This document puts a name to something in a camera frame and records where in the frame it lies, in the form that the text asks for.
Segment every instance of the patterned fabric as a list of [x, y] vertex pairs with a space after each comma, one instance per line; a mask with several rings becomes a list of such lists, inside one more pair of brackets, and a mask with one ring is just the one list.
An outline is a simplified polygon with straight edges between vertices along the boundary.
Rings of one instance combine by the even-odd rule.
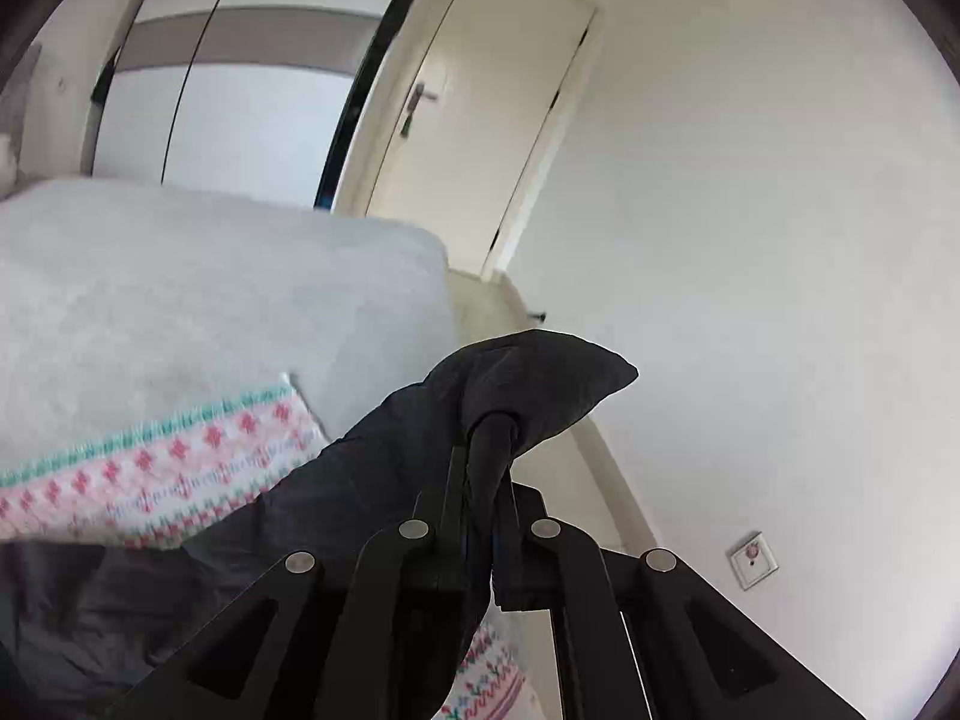
[[517, 647], [481, 625], [433, 720], [544, 720], [536, 693], [517, 665]]
[[0, 478], [0, 541], [176, 547], [329, 441], [290, 384], [183, 413]]

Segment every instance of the white door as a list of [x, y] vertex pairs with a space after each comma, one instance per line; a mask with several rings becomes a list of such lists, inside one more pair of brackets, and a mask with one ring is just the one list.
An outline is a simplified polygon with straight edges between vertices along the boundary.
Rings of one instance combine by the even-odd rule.
[[430, 230], [453, 269], [478, 274], [592, 12], [581, 0], [454, 0], [368, 214]]

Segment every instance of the black jacket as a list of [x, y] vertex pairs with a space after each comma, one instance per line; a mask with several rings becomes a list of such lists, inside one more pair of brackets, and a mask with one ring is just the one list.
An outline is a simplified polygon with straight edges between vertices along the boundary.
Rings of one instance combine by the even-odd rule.
[[[374, 533], [410, 517], [421, 490], [445, 484], [452, 447], [467, 445], [485, 416], [505, 413], [515, 428], [509, 456], [467, 471], [475, 537], [487, 538], [484, 509], [508, 462], [636, 376], [621, 357], [573, 336], [533, 330], [475, 343], [179, 549], [3, 545], [0, 704], [27, 707], [32, 696], [42, 704], [21, 712], [102, 714], [284, 555], [355, 557]], [[487, 558], [472, 569], [472, 607], [448, 632], [452, 649], [433, 652], [429, 689], [419, 692], [426, 717], [443, 702], [486, 608]]]

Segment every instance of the bed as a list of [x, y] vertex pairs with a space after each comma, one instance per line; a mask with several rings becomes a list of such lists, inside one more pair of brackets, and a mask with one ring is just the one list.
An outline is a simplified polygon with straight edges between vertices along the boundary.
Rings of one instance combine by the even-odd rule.
[[0, 470], [289, 372], [332, 439], [457, 346], [443, 245], [121, 181], [0, 203]]

